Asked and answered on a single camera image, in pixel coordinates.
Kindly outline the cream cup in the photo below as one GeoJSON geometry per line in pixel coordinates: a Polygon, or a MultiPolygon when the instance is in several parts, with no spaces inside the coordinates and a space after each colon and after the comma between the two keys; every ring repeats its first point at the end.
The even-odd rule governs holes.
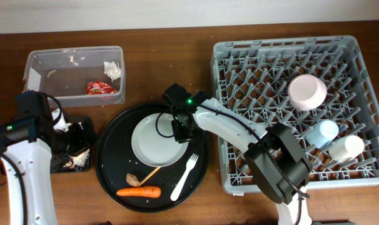
{"type": "Polygon", "coordinates": [[[344,163],[357,157],[364,148],[362,138],[356,135],[349,135],[334,141],[333,145],[328,148],[328,153],[332,159],[339,163],[344,163]]]}

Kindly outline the pink saucer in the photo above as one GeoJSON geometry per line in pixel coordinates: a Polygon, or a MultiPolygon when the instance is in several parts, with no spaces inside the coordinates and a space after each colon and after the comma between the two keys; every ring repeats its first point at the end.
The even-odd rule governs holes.
{"type": "Polygon", "coordinates": [[[321,79],[311,74],[303,74],[290,82],[287,93],[294,108],[309,111],[323,103],[327,87],[321,79]]]}

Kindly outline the red snack wrapper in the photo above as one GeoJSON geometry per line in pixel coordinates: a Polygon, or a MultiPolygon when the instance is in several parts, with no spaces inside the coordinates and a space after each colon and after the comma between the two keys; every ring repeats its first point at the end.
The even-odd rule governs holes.
{"type": "Polygon", "coordinates": [[[116,93],[116,90],[112,88],[109,84],[102,81],[89,82],[86,88],[86,95],[95,94],[112,94],[116,93]]]}

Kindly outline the wooden chopstick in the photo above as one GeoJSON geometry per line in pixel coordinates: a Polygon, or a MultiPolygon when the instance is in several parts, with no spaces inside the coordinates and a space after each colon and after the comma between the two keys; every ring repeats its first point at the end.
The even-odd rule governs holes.
{"type": "Polygon", "coordinates": [[[141,182],[140,186],[142,186],[149,178],[151,178],[156,172],[158,172],[161,167],[156,167],[152,172],[150,172],[141,182]]]}

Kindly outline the orange carrot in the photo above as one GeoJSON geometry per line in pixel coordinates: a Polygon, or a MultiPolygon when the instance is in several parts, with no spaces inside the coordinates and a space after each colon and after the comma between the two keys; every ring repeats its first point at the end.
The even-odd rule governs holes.
{"type": "Polygon", "coordinates": [[[117,191],[118,196],[137,196],[144,198],[158,198],[161,195],[161,189],[156,186],[144,187],[127,187],[117,191]]]}

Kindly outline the blue bowl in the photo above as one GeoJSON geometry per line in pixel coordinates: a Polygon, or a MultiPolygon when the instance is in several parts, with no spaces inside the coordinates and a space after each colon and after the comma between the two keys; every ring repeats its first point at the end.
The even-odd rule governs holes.
{"type": "Polygon", "coordinates": [[[323,120],[313,127],[311,133],[307,134],[305,139],[309,144],[315,145],[316,148],[322,148],[332,142],[339,133],[336,122],[331,120],[323,120]]]}

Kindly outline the white tissue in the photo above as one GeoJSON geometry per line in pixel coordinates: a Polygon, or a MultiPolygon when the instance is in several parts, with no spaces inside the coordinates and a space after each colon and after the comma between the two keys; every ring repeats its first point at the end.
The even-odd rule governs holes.
{"type": "Polygon", "coordinates": [[[118,63],[104,62],[104,74],[111,79],[111,81],[121,78],[121,69],[118,63]]]}

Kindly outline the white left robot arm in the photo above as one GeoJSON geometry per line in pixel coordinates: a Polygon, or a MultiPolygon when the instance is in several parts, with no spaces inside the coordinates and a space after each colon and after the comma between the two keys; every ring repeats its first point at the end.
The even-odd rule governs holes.
{"type": "Polygon", "coordinates": [[[28,117],[1,125],[10,223],[57,224],[51,174],[87,171],[97,138],[88,116],[62,117],[57,124],[28,117]]]}

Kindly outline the white plastic fork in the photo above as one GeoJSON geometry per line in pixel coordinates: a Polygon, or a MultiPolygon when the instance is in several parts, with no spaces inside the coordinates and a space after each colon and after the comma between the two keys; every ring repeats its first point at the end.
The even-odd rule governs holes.
{"type": "Polygon", "coordinates": [[[170,195],[170,199],[172,201],[176,201],[183,189],[183,186],[185,184],[185,181],[190,173],[190,171],[195,167],[196,163],[197,163],[197,160],[198,160],[199,156],[197,154],[193,154],[188,160],[187,160],[187,163],[186,163],[186,169],[183,173],[183,175],[181,176],[180,180],[178,181],[177,185],[174,187],[171,195],[170,195]]]}

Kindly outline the walnut shell piece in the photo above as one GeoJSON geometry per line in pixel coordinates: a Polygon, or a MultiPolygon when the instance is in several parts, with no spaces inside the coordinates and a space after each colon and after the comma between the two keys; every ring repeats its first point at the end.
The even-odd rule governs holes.
{"type": "Polygon", "coordinates": [[[141,182],[138,181],[138,178],[130,173],[127,173],[126,175],[126,182],[132,187],[138,187],[141,185],[141,182]]]}

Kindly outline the grey plate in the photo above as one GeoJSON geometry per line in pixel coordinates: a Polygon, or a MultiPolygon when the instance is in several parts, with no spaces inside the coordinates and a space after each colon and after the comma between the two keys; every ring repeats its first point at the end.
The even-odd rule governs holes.
{"type": "Polygon", "coordinates": [[[178,161],[186,152],[188,143],[180,144],[173,137],[162,137],[156,131],[159,113],[143,118],[135,127],[131,145],[135,156],[144,164],[165,167],[178,161]]]}

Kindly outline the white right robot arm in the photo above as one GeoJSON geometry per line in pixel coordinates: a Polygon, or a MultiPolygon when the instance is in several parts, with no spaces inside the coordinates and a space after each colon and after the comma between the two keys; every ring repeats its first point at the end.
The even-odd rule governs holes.
{"type": "Polygon", "coordinates": [[[312,165],[288,126],[257,124],[210,95],[192,95],[181,86],[165,91],[163,99],[177,142],[199,139],[206,131],[216,134],[243,153],[253,182],[276,204],[279,224],[312,223],[306,204],[312,165]]]}

